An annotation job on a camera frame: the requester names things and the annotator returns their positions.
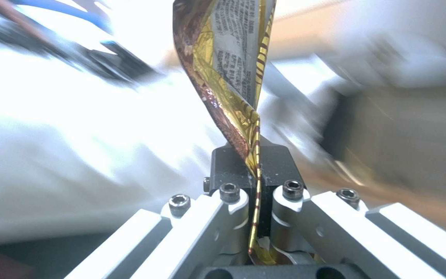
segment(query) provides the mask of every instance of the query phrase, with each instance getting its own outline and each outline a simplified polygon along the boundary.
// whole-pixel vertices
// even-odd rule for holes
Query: brown wrapper
[[[257,107],[274,0],[176,0],[173,37],[182,67],[225,138],[256,180],[249,254],[274,264],[257,244],[261,166]]]

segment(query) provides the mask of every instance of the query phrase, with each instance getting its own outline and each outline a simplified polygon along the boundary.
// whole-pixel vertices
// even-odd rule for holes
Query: bolt
[[[283,182],[283,197],[297,201],[303,197],[304,194],[304,185],[297,180],[287,180]]]
[[[342,188],[336,191],[336,195],[354,209],[357,209],[357,207],[359,206],[359,201],[361,200],[361,198],[359,197],[359,194],[353,189]]]
[[[209,193],[209,177],[205,177],[202,181],[202,190],[204,193]]]
[[[175,217],[182,217],[190,208],[190,197],[185,194],[174,195],[168,201],[170,212]]]
[[[240,200],[240,189],[232,183],[221,184],[220,198],[225,203],[236,203]]]

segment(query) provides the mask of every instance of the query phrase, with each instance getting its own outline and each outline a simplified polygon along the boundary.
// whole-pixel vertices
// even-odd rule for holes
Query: blue cable
[[[43,9],[61,12],[63,14],[68,14],[70,16],[82,18],[83,20],[89,21],[93,25],[96,25],[97,27],[101,28],[105,32],[111,33],[108,23],[104,21],[104,19],[98,16],[97,14],[82,11],[75,7],[69,6],[65,3],[61,3],[54,0],[11,0],[11,2],[15,5],[39,7]]]

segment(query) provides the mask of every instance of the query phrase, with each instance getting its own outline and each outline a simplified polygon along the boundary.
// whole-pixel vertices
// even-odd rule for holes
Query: gold foil
[[[256,53],[257,107],[262,75],[273,20],[273,9],[265,22],[266,0],[259,1],[258,52]],[[255,263],[274,264],[266,249],[257,243],[257,228],[261,205],[262,171],[260,165],[260,118],[238,92],[228,86],[213,65],[214,30],[211,12],[216,0],[176,0],[173,4],[173,38],[178,56],[209,114],[256,179],[256,201],[249,237],[248,253]]]

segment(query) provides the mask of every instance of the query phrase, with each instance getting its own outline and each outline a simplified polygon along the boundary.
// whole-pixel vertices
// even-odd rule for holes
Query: blurred background
[[[312,194],[446,230],[446,0],[278,0],[258,112]],[[171,1],[0,0],[2,278],[62,278],[138,209],[202,194],[225,143]]]

